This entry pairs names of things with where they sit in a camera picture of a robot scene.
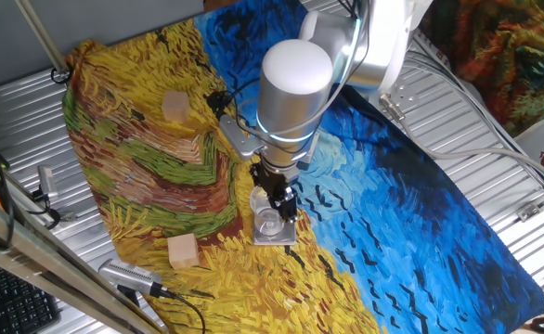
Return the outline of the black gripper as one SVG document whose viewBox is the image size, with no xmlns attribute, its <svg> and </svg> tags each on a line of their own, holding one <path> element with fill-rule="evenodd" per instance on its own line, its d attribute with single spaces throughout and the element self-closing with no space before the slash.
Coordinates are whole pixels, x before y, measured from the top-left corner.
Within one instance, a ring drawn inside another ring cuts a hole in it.
<svg viewBox="0 0 544 334">
<path fill-rule="evenodd" d="M 250 175 L 253 183 L 266 192 L 270 206 L 273 209 L 279 208 L 281 218 L 286 223 L 295 223 L 298 218 L 297 195 L 289 187 L 294 180 L 283 173 L 268 170 L 261 161 L 250 166 Z"/>
</svg>

